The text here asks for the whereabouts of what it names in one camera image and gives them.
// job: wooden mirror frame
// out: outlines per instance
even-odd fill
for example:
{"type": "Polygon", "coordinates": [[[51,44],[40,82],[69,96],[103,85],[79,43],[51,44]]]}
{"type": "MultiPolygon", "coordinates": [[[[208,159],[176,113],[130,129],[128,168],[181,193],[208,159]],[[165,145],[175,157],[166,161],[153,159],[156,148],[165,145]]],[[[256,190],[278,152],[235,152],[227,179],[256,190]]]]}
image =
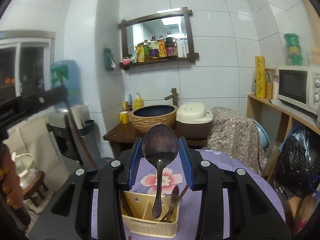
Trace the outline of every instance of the wooden mirror frame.
{"type": "Polygon", "coordinates": [[[182,10],[180,11],[156,13],[156,14],[151,14],[148,16],[136,18],[130,21],[122,20],[121,23],[118,24],[118,28],[121,30],[122,58],[129,56],[128,45],[127,45],[128,44],[127,29],[126,29],[127,26],[154,21],[154,20],[160,20],[168,17],[175,17],[175,16],[184,17],[186,32],[187,32],[188,48],[189,48],[189,53],[186,58],[159,59],[159,60],[154,60],[149,62],[137,62],[136,64],[130,64],[130,65],[123,65],[121,62],[120,66],[122,67],[122,69],[127,70],[129,69],[129,66],[133,66],[133,65],[153,64],[153,63],[160,63],[160,62],[169,62],[174,60],[189,60],[189,62],[191,63],[196,62],[196,58],[199,58],[199,53],[195,52],[195,49],[193,46],[193,38],[192,38],[191,23],[190,23],[189,15],[192,15],[192,10],[188,10],[187,7],[182,7],[182,10]]]}

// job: bronze faucet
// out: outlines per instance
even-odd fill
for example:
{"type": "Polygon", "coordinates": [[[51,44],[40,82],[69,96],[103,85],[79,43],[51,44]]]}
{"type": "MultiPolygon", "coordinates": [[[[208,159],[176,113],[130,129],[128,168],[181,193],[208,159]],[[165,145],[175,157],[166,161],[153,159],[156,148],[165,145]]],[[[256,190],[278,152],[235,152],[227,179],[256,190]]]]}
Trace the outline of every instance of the bronze faucet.
{"type": "Polygon", "coordinates": [[[172,94],[165,97],[164,100],[169,100],[172,98],[173,105],[178,106],[178,99],[177,98],[178,98],[179,94],[177,93],[177,88],[172,88],[170,92],[172,92],[172,94]]]}

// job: metal screw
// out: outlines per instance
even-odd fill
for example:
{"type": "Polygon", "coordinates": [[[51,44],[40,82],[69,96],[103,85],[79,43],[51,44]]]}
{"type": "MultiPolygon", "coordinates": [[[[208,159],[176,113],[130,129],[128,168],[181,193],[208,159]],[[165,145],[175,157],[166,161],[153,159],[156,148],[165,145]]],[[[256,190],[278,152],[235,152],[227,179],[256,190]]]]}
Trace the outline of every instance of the metal screw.
{"type": "Polygon", "coordinates": [[[121,161],[115,160],[115,161],[113,161],[113,162],[111,163],[111,166],[112,166],[112,167],[118,167],[118,166],[120,166],[120,164],[121,164],[121,161]]]}
{"type": "Polygon", "coordinates": [[[84,169],[77,169],[76,170],[76,175],[81,176],[82,174],[84,174],[84,169]]]}
{"type": "Polygon", "coordinates": [[[237,169],[237,173],[238,173],[239,175],[244,175],[244,174],[245,174],[245,170],[242,169],[242,168],[237,169]]]}
{"type": "Polygon", "coordinates": [[[201,161],[201,166],[203,166],[203,167],[208,167],[208,166],[210,166],[210,162],[209,162],[209,161],[206,161],[206,160],[201,161]]]}

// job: microwave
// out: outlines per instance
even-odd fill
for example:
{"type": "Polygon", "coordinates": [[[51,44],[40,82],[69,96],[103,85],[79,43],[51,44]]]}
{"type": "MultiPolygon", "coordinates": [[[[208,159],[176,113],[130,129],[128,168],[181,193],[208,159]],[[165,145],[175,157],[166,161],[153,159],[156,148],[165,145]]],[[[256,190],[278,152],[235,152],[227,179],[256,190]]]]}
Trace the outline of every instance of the microwave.
{"type": "Polygon", "coordinates": [[[279,67],[278,98],[317,114],[320,102],[320,67],[279,67]]]}

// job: black plastic bag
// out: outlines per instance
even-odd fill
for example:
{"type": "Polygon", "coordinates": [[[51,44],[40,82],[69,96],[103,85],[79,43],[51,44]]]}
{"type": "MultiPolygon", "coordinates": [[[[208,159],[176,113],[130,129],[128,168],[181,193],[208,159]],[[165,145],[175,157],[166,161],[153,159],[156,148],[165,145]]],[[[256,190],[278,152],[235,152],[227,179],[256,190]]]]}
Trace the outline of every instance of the black plastic bag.
{"type": "Polygon", "coordinates": [[[275,179],[290,192],[306,196],[312,192],[309,180],[314,173],[317,174],[317,170],[312,168],[306,149],[295,136],[289,136],[277,160],[275,179]]]}

